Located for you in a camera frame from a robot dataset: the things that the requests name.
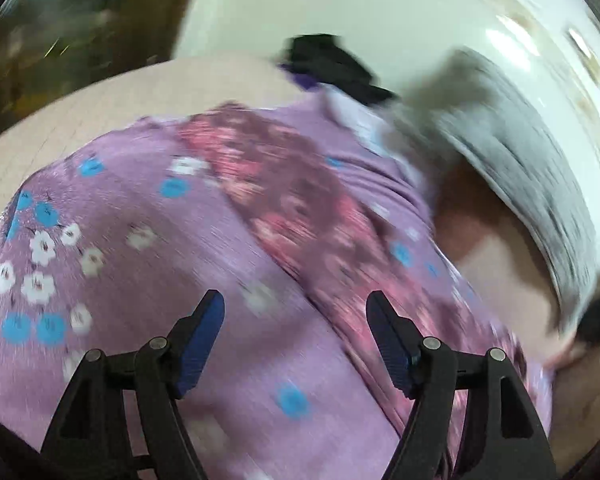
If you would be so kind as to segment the purple floral garment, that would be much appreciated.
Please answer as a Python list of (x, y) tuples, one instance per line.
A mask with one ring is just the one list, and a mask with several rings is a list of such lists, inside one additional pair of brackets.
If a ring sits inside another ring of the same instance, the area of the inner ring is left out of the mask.
[(228, 103), (181, 131), (262, 249), (340, 337), (343, 350), (396, 429), (412, 402), (393, 388), (366, 323), (367, 295), (381, 290), (428, 334), (472, 353), (502, 347), (543, 425), (552, 387), (524, 358), (434, 244), (427, 205), (391, 162), (315, 110), (250, 110)]

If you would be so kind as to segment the lilac flowered bed sheet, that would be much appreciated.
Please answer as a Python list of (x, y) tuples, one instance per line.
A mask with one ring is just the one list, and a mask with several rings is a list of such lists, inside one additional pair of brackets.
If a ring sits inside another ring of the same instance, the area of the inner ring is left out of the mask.
[[(322, 94), (284, 108), (320, 112), (358, 142), (352, 119)], [(379, 478), (404, 427), (388, 421), (330, 323), (187, 146), (189, 119), (105, 134), (38, 171), (5, 208), (0, 422), (40, 446), (85, 352), (136, 350), (214, 288), (225, 320), (180, 406), (208, 475)], [(430, 214), (420, 177), (385, 159)]]

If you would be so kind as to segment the grey quilted pillow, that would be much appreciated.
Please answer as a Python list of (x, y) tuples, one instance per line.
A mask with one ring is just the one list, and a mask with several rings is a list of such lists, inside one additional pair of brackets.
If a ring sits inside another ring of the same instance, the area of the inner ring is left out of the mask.
[(576, 326), (596, 285), (596, 233), (580, 185), (541, 115), (491, 60), (455, 50), (407, 102), (388, 108), (410, 148), (449, 167), (465, 159), (526, 227)]

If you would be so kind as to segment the wooden glass wardrobe door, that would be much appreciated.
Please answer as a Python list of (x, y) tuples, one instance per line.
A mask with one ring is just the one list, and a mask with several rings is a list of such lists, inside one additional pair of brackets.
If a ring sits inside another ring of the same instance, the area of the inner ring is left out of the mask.
[(188, 0), (0, 0), (0, 134), (97, 81), (168, 60)]

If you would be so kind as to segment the black cloth by wall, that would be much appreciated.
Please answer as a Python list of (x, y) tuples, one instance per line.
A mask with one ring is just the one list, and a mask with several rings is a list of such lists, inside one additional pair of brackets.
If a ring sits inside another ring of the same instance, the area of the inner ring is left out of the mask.
[(329, 34), (290, 38), (279, 67), (304, 90), (330, 84), (365, 106), (393, 100), (396, 95), (376, 84), (375, 75)]

